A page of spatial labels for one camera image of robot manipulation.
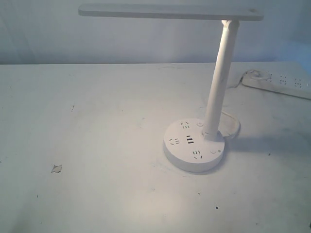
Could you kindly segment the white desk lamp with sockets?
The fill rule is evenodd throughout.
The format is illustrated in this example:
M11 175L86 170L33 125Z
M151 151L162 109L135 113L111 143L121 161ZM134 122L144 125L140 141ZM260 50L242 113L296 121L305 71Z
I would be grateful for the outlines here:
M177 168L200 173L217 166L225 149L225 140L219 131L219 123L240 21L261 21L263 14L251 8L119 3L85 3L79 6L78 14L85 17L219 20L222 22L222 36L205 119L186 118L175 121L164 134L165 155Z

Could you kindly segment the white plug in strip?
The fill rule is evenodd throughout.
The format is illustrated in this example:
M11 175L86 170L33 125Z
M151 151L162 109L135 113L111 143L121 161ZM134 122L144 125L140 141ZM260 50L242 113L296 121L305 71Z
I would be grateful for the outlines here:
M268 72L262 70L248 70L245 73L247 78L250 78L255 81L265 81L270 79L271 75Z

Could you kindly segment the white power strip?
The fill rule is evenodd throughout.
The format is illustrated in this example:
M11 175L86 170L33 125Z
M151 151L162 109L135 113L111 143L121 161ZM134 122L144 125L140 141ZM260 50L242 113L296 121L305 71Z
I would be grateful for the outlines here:
M245 73L242 77L242 84L247 87L298 97L311 99L311 80L302 74L278 74L271 73L270 79L265 81L255 81L247 78Z

